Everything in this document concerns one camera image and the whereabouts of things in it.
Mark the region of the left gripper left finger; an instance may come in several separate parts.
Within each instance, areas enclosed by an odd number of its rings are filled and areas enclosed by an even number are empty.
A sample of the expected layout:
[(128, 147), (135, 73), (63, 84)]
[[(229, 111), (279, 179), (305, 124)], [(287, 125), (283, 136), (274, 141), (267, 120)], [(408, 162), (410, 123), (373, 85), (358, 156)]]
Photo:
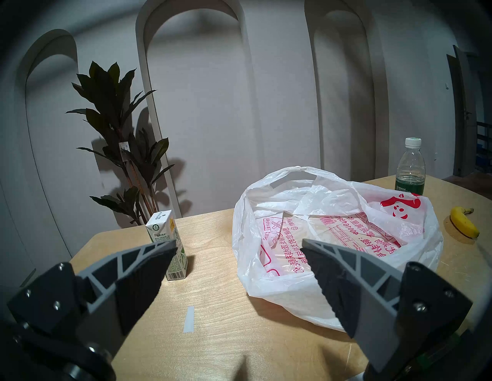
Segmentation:
[(165, 240), (104, 257), (75, 274), (58, 263), (7, 302), (13, 318), (62, 342), (96, 344), (114, 357), (153, 303), (177, 252)]

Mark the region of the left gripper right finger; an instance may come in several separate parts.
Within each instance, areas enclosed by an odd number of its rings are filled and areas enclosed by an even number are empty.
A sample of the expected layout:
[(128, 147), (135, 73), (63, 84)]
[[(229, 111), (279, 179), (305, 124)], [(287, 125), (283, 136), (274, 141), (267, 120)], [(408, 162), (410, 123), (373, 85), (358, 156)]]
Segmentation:
[(431, 269), (404, 271), (312, 239), (301, 251), (336, 318), (368, 359), (365, 374), (419, 374), (458, 344), (472, 301)]

